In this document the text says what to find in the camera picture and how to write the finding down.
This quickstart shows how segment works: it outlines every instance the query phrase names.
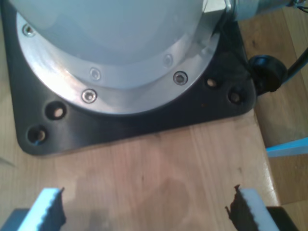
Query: metal fitting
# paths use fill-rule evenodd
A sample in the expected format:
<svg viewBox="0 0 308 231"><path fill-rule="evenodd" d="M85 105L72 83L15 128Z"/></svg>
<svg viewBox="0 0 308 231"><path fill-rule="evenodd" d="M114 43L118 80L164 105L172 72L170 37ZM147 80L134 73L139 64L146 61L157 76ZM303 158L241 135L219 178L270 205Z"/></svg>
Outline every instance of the metal fitting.
<svg viewBox="0 0 308 231"><path fill-rule="evenodd" d="M292 1L302 2L303 0L234 0L233 18L235 21L246 20L257 14L289 6Z"/></svg>
<svg viewBox="0 0 308 231"><path fill-rule="evenodd" d="M27 37L33 37L35 32L29 24L25 24L23 26L23 34Z"/></svg>
<svg viewBox="0 0 308 231"><path fill-rule="evenodd" d="M177 85L185 85L188 81L188 77L187 74L183 71L178 71L174 74L173 76L173 81L177 84Z"/></svg>
<svg viewBox="0 0 308 231"><path fill-rule="evenodd" d="M171 54L164 56L163 63L165 67L171 67L173 65L173 57Z"/></svg>
<svg viewBox="0 0 308 231"><path fill-rule="evenodd" d="M86 89L83 91L81 98L85 103L93 103L97 98L97 94L95 90Z"/></svg>
<svg viewBox="0 0 308 231"><path fill-rule="evenodd" d="M91 78L93 79L93 80L100 80L100 78L101 78L101 72L98 70L98 69L96 69L95 67L93 67L93 68L91 68L91 70L90 70L90 76L91 76Z"/></svg>

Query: mounting hole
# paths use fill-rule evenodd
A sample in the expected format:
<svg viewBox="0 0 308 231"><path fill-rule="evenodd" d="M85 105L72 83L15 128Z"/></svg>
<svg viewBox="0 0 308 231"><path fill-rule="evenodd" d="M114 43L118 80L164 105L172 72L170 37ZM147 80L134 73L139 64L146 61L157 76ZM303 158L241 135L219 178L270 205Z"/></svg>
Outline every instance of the mounting hole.
<svg viewBox="0 0 308 231"><path fill-rule="evenodd" d="M171 54L167 54L165 55L164 59L163 59L163 62L164 62L164 66L165 67L171 67L172 64L173 64L173 57Z"/></svg>
<svg viewBox="0 0 308 231"><path fill-rule="evenodd" d="M33 126L29 129L27 138L32 144L41 145L47 139L47 131L42 125Z"/></svg>
<svg viewBox="0 0 308 231"><path fill-rule="evenodd" d="M205 85L210 89L218 89L222 85L222 81L216 78L206 78Z"/></svg>
<svg viewBox="0 0 308 231"><path fill-rule="evenodd" d="M98 69L96 69L96 68L91 68L91 70L90 70L90 76L91 76L91 78L93 79L93 80L100 80L100 78L101 78L101 72L98 70Z"/></svg>
<svg viewBox="0 0 308 231"><path fill-rule="evenodd" d="M50 120L62 119L66 114L66 106L60 101L53 101L47 105L45 114Z"/></svg>
<svg viewBox="0 0 308 231"><path fill-rule="evenodd" d="M228 93L228 99L231 103L241 105L245 102L247 93L243 87L233 87Z"/></svg>

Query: wooden surface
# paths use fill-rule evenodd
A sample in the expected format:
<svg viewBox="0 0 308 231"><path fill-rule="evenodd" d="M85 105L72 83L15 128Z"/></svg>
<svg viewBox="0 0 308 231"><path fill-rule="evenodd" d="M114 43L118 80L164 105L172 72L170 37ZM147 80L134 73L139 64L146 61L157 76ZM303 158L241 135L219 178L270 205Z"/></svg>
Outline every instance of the wooden surface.
<svg viewBox="0 0 308 231"><path fill-rule="evenodd" d="M253 111L231 119L37 158L18 147L0 35L0 226L44 187L65 187L64 231L234 231L233 187L277 205Z"/></svg>
<svg viewBox="0 0 308 231"><path fill-rule="evenodd" d="M308 22L308 14L300 10L289 8L285 9L285 12L306 17L303 20ZM290 67L297 55L308 47L308 43L302 45L299 41L306 38L304 33L300 30L295 33L294 28L291 34L297 37L298 41L292 41L288 24L296 25L297 22L297 18L291 16L286 20L283 10L241 22L248 57L268 54ZM294 47L297 44L300 44L300 48L295 52ZM308 137L308 94L305 82L308 83L307 73L305 78L299 73L276 92L258 98L256 115L266 147Z"/></svg>
<svg viewBox="0 0 308 231"><path fill-rule="evenodd" d="M284 8L241 24L248 55L267 53L290 66L308 47L308 14ZM259 98L256 114L267 147L308 137L308 66L276 93ZM270 158L283 207L308 231L308 154Z"/></svg>
<svg viewBox="0 0 308 231"><path fill-rule="evenodd" d="M308 230L308 200L283 206L299 231Z"/></svg>

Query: screw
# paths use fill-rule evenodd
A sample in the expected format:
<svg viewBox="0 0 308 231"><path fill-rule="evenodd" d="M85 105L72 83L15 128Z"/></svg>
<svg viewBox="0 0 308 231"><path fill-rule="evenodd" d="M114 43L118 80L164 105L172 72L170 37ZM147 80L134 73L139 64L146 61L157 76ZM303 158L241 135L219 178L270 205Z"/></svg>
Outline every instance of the screw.
<svg viewBox="0 0 308 231"><path fill-rule="evenodd" d="M185 85L188 81L188 77L187 74L183 71L178 71L173 75L173 81L177 84L177 85Z"/></svg>
<svg viewBox="0 0 308 231"><path fill-rule="evenodd" d="M92 79L94 79L94 80L99 80L101 78L100 71L98 69L94 68L94 67L91 68L90 75L91 75Z"/></svg>
<svg viewBox="0 0 308 231"><path fill-rule="evenodd" d="M23 26L23 34L27 37L33 37L35 36L34 30L31 28L29 24L25 24Z"/></svg>
<svg viewBox="0 0 308 231"><path fill-rule="evenodd" d="M83 91L81 98L85 103L93 103L97 98L97 94L95 90L86 89Z"/></svg>
<svg viewBox="0 0 308 231"><path fill-rule="evenodd" d="M163 63L165 67L171 67L173 64L173 57L171 54L166 54L163 59Z"/></svg>
<svg viewBox="0 0 308 231"><path fill-rule="evenodd" d="M37 133L37 140L38 141L43 141L46 138L46 133L43 130L40 130Z"/></svg>

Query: wood grain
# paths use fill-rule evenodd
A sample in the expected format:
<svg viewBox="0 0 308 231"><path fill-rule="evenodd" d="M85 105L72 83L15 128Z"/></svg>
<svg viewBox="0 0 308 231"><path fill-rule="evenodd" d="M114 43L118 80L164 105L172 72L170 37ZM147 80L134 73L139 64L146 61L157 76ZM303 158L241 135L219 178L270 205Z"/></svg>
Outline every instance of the wood grain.
<svg viewBox="0 0 308 231"><path fill-rule="evenodd" d="M308 155L269 160L281 203L308 200Z"/></svg>
<svg viewBox="0 0 308 231"><path fill-rule="evenodd" d="M308 231L308 201L300 201L283 206L300 231Z"/></svg>
<svg viewBox="0 0 308 231"><path fill-rule="evenodd" d="M308 14L292 8L285 8L283 14L290 31L296 57L299 58L308 47ZM308 66L301 70L301 74L306 91L308 91Z"/></svg>
<svg viewBox="0 0 308 231"><path fill-rule="evenodd" d="M64 155L18 147L0 35L0 226L44 187L65 187L64 231L234 231L233 187L279 204L253 111Z"/></svg>

